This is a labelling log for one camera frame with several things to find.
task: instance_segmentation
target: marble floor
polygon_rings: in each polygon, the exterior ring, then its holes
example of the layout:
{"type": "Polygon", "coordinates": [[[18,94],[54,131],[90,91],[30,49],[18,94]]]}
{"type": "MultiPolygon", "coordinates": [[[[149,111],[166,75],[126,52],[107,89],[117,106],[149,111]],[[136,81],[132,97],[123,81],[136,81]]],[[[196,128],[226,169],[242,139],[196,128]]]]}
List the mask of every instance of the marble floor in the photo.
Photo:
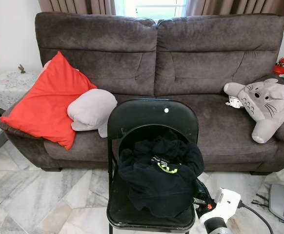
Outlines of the marble floor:
{"type": "MultiPolygon", "coordinates": [[[[251,204],[269,183],[284,179],[284,170],[268,176],[248,173],[203,173],[199,179],[212,197],[219,187],[234,190],[259,212],[275,234],[284,234],[284,222],[267,207],[251,204]]],[[[0,234],[108,234],[107,170],[63,169],[45,172],[31,164],[7,141],[0,148],[0,234]]],[[[265,224],[245,208],[229,219],[234,234],[268,234],[265,224]]],[[[116,234],[139,233],[114,229],[116,234]]],[[[196,219],[191,234],[206,231],[196,219]]]]}

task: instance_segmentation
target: totoro plush toy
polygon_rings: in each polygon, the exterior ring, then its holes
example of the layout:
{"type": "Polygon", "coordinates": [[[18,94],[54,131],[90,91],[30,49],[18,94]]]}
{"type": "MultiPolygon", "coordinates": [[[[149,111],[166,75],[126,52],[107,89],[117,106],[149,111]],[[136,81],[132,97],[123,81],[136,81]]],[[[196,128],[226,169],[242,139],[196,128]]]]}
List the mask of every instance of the totoro plush toy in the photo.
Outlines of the totoro plush toy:
{"type": "Polygon", "coordinates": [[[284,122],[284,85],[277,79],[267,79],[249,85],[227,83],[226,94],[238,97],[249,115],[256,121],[252,138],[267,142],[284,122]]]}

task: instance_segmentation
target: sofa backrest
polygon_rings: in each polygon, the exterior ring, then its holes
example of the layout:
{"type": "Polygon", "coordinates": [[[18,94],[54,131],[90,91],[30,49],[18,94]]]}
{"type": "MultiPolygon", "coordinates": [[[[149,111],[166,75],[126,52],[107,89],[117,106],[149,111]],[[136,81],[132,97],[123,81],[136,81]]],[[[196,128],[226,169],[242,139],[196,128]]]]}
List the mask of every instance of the sofa backrest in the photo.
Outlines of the sofa backrest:
{"type": "Polygon", "coordinates": [[[36,38],[44,65],[57,51],[100,89],[153,95],[156,24],[151,19],[38,13],[36,38]]]}
{"type": "Polygon", "coordinates": [[[283,17],[268,14],[160,21],[155,95],[219,94],[270,74],[283,30],[283,17]]]}

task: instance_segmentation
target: power cord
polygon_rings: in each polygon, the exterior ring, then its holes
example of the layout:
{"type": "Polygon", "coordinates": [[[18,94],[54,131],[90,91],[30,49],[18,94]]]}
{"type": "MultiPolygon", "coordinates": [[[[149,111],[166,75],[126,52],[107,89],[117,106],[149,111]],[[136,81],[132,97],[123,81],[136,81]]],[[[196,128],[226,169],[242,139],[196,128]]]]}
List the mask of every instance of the power cord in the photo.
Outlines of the power cord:
{"type": "Polygon", "coordinates": [[[244,208],[250,210],[251,212],[253,212],[255,215],[257,215],[267,225],[267,227],[269,228],[270,233],[274,234],[270,224],[257,211],[255,211],[254,209],[250,208],[249,206],[246,206],[242,202],[242,200],[240,200],[239,205],[238,205],[238,208],[241,208],[241,207],[244,207],[244,208]]]}

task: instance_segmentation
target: window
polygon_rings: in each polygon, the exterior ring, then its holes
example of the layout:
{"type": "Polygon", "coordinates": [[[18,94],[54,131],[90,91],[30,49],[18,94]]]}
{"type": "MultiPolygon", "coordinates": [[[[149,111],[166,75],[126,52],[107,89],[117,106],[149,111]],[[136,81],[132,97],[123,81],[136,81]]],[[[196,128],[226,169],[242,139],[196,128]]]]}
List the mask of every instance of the window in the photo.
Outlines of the window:
{"type": "Polygon", "coordinates": [[[186,0],[115,0],[116,15],[155,21],[185,16],[186,0]]]}

